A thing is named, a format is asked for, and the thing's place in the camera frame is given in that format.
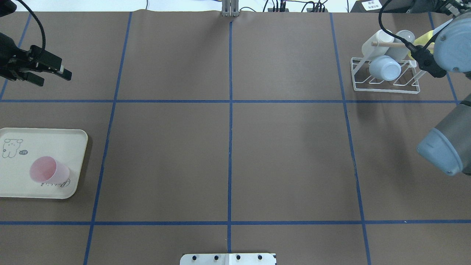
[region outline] cartoon bear drawing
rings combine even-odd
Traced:
[[[5,143],[3,143],[3,158],[14,158],[22,142],[22,139],[5,139]]]

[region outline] white wire rack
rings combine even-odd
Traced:
[[[367,58],[352,58],[350,69],[355,91],[374,91],[390,93],[417,94],[420,92],[419,79],[426,73],[423,70],[417,71],[417,62],[414,60],[402,60],[401,74],[393,81],[385,81],[371,76],[369,71],[370,60]]]

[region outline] white plate with bolts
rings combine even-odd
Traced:
[[[276,265],[276,254],[185,254],[180,259],[180,265]]]
[[[0,129],[0,197],[66,199],[77,190],[88,135],[83,130]],[[40,157],[53,157],[70,170],[63,183],[36,183],[30,167]]]

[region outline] white label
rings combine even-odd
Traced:
[[[363,5],[366,11],[377,10],[377,9],[382,8],[382,5],[379,2],[379,0],[365,1],[365,2],[361,2],[361,4]]]

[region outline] metal bracket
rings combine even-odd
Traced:
[[[180,259],[180,265],[276,265],[276,254],[185,254]]]
[[[238,17],[239,16],[239,0],[222,0],[223,17]]]

